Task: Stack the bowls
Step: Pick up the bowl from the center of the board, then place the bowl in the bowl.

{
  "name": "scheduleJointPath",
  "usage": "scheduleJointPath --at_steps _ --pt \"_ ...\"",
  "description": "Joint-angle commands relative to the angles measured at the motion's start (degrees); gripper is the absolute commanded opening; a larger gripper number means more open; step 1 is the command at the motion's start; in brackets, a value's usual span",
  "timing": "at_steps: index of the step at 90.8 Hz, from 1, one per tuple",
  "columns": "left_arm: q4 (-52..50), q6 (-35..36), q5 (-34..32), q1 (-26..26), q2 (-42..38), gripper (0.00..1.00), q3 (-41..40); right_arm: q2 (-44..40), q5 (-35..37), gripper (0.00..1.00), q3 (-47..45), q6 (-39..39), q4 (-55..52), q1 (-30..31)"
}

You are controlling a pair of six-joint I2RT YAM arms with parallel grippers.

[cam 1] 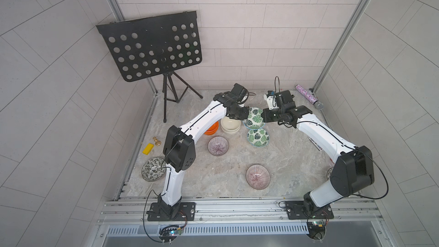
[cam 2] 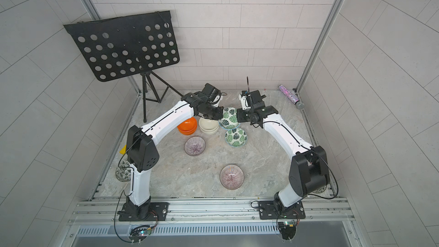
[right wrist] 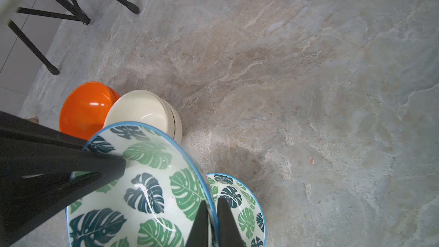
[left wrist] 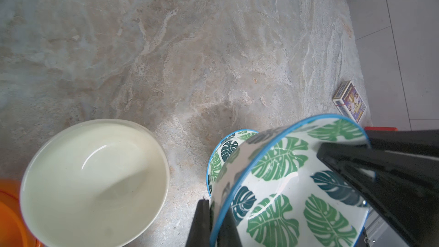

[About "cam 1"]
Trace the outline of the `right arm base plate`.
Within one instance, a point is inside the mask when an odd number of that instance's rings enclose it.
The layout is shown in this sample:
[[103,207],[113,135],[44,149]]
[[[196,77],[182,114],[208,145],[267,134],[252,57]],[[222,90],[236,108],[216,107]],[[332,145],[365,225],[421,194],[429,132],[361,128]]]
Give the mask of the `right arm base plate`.
[[279,207],[286,211],[289,220],[331,220],[334,219],[330,205],[322,208],[306,209],[303,201],[282,201]]

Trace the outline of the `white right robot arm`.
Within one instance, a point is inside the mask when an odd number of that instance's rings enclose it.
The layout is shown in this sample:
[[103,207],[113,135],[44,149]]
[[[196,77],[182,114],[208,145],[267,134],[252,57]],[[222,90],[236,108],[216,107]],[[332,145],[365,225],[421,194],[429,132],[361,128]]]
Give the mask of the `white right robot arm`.
[[305,133],[335,164],[330,179],[304,195],[307,214],[374,183],[375,173],[369,148],[348,142],[323,124],[309,108],[296,106],[289,90],[268,92],[264,100],[268,105],[261,115],[265,123],[276,122]]

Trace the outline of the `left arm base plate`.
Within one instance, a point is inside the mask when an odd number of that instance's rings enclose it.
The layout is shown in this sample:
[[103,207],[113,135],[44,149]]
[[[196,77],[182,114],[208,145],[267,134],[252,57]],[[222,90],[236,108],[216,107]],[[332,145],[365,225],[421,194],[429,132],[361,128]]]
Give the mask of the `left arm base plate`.
[[195,202],[178,202],[169,206],[164,202],[154,202],[146,211],[147,221],[193,221]]

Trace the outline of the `cream ceramic bowl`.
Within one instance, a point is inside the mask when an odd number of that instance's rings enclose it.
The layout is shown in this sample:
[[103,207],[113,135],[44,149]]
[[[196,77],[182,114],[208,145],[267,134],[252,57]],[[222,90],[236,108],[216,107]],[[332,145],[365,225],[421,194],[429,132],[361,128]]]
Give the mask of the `cream ceramic bowl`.
[[222,127],[221,129],[222,129],[222,131],[223,131],[224,133],[229,134],[229,135],[234,135],[234,134],[238,133],[239,130],[240,130],[240,128],[226,129],[226,128],[223,128],[223,127]]
[[226,129],[235,129],[241,127],[241,121],[234,120],[229,117],[224,117],[221,119],[221,127]]

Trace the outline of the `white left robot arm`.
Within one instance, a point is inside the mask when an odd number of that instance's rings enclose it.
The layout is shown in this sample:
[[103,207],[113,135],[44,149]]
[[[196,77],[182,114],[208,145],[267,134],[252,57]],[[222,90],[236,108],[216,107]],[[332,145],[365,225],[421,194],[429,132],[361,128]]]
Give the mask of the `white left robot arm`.
[[166,180],[158,198],[161,208],[164,210],[179,208],[182,183],[186,170],[195,161],[197,141],[224,117],[239,121],[247,119],[249,107],[244,106],[244,103],[248,97],[248,90],[236,83],[231,91],[216,94],[210,104],[194,119],[180,127],[169,128],[163,148]]

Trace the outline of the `orange plastic bowl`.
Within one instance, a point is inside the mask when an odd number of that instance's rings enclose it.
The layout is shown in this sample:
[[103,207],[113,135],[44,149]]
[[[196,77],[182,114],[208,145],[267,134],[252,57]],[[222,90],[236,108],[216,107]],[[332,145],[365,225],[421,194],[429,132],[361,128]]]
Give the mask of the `orange plastic bowl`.
[[207,131],[212,131],[212,130],[217,131],[218,127],[219,127],[219,123],[217,121]]
[[217,131],[212,130],[212,131],[206,131],[204,134],[207,136],[211,136],[211,135],[214,135],[216,132]]

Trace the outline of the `green leaf pattern bowl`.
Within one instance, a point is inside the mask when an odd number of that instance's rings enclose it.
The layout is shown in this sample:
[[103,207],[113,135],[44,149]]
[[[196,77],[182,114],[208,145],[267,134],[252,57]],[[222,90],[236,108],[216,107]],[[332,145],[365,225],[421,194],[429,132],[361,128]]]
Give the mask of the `green leaf pattern bowl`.
[[249,130],[247,139],[251,145],[260,148],[266,146],[270,141],[269,133],[263,128]]

